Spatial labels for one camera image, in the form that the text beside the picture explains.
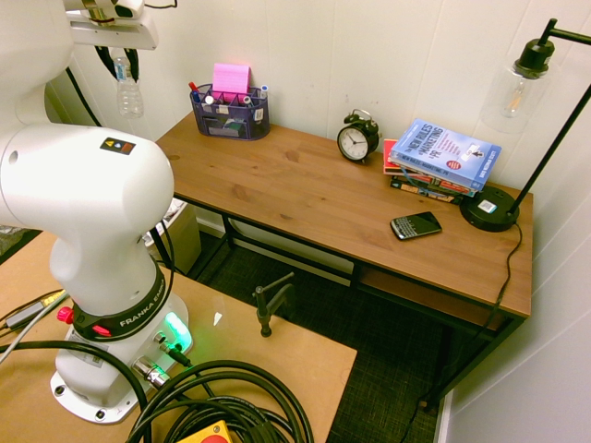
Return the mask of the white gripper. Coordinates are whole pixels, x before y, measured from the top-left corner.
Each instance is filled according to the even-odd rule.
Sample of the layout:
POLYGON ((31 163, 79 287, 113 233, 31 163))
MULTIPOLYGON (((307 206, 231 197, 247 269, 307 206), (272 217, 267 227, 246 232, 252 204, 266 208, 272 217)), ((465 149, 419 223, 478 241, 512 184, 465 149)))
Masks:
POLYGON ((138 18, 115 18, 106 24, 99 24, 90 18, 89 11, 69 11, 66 16, 72 37, 77 44, 95 46, 95 51, 108 72, 115 78, 115 63, 109 48, 126 48, 125 54, 130 65, 131 77, 139 80, 139 50, 155 50, 159 36, 149 12, 138 18))

